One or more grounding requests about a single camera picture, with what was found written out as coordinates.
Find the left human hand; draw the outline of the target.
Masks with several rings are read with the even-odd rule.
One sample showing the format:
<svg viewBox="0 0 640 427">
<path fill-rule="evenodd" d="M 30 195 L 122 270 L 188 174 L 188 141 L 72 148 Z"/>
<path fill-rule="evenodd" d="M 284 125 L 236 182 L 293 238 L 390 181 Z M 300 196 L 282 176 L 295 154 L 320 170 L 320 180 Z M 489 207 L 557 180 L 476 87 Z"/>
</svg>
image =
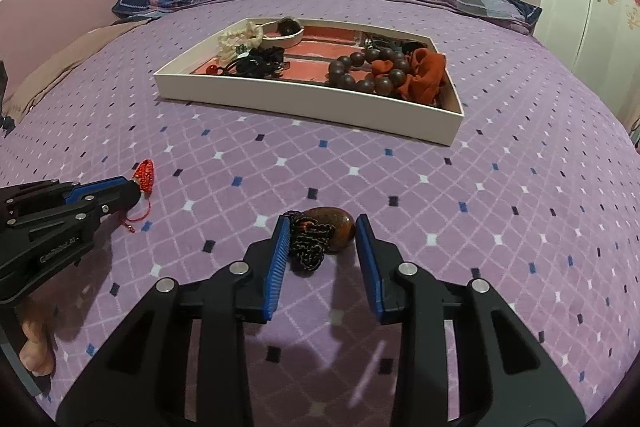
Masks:
<svg viewBox="0 0 640 427">
<path fill-rule="evenodd" d="M 30 298 L 18 307 L 22 333 L 26 340 L 20 351 L 20 361 L 32 375 L 49 376 L 54 369 L 54 356 L 50 348 L 46 316 L 43 309 Z"/>
</svg>

